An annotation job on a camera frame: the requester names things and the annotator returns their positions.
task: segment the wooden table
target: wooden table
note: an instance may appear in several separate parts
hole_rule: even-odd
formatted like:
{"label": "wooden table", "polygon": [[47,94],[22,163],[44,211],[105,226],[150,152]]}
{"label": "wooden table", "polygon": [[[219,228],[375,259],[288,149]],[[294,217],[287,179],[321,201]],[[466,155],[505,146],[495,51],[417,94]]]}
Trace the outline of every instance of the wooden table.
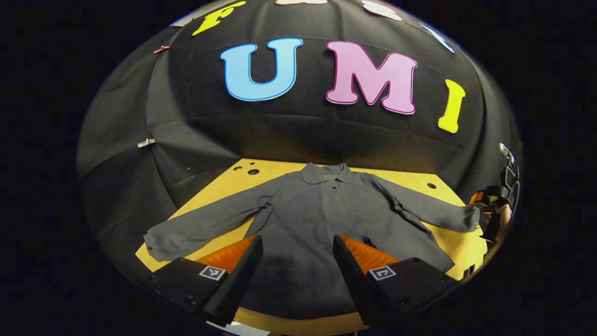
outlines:
{"label": "wooden table", "polygon": [[[205,187],[200,193],[195,195],[173,214],[171,218],[205,206],[226,196],[252,188],[285,173],[299,171],[304,168],[305,165],[306,163],[243,158]],[[249,175],[248,171],[251,169],[259,169],[259,173],[256,175]],[[375,174],[383,179],[402,185],[403,187],[427,194],[456,206],[465,205],[439,177],[433,174],[393,172],[390,170],[353,167],[350,167],[350,169],[354,172]],[[433,189],[427,184],[433,184],[436,188]],[[212,253],[234,242],[242,240],[253,219],[254,216],[251,216],[243,222],[240,227],[215,238],[202,249],[188,255],[186,258],[189,260],[196,260],[208,253]],[[477,227],[474,232],[470,233],[460,233],[434,227],[425,222],[424,225],[431,230],[435,239],[438,241],[439,246],[455,263],[455,266],[446,272],[447,275],[456,280],[460,280],[463,277],[464,271],[471,265],[475,265],[475,270],[479,269],[483,263],[483,256],[487,252],[487,244],[485,243],[485,240],[479,237],[482,234],[481,228]],[[151,271],[156,271],[169,263],[169,261],[155,261],[147,253],[145,244],[139,247],[136,255]],[[310,320],[291,320],[239,308],[236,312],[234,321],[253,328],[287,335],[334,335],[367,328],[367,326],[362,323],[358,313]]]}

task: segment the pink letter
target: pink letter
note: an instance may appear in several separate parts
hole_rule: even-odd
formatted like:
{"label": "pink letter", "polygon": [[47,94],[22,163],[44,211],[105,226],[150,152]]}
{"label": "pink letter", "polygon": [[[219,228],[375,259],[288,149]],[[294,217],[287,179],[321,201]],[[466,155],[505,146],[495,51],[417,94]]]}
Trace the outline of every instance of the pink letter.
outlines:
{"label": "pink letter", "polygon": [[393,112],[414,113],[413,72],[417,67],[414,59],[390,53],[377,69],[365,50],[356,43],[332,41],[327,47],[336,54],[336,82],[325,95],[330,102],[354,104],[359,101],[359,96],[352,90],[352,77],[355,76],[367,104],[373,105],[386,84],[390,84],[381,105]]}

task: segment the gray shirt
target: gray shirt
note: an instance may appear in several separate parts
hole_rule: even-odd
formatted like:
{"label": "gray shirt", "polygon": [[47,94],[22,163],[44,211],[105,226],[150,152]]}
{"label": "gray shirt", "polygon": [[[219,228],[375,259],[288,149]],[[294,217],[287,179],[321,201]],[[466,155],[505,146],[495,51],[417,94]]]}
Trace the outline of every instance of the gray shirt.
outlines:
{"label": "gray shirt", "polygon": [[336,234],[400,260],[418,257],[442,271],[454,263],[421,221],[474,231],[479,209],[454,206],[346,164],[309,163],[151,228],[144,236],[157,261],[186,256],[259,211],[246,237],[263,239],[263,257],[241,307],[288,319],[356,311],[332,255]]}

